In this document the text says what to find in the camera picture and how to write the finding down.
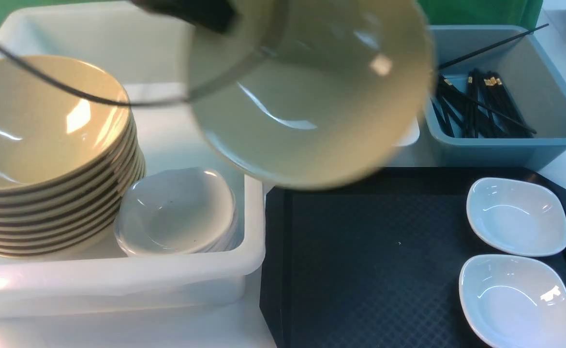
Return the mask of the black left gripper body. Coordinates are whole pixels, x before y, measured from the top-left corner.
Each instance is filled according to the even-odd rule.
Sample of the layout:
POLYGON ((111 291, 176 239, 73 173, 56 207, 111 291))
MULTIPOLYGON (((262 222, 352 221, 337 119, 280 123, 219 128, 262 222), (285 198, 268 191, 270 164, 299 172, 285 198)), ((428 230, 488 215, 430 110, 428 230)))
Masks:
POLYGON ((186 21, 218 34, 226 34, 238 16, 229 0, 133 0, 147 13, 186 21))

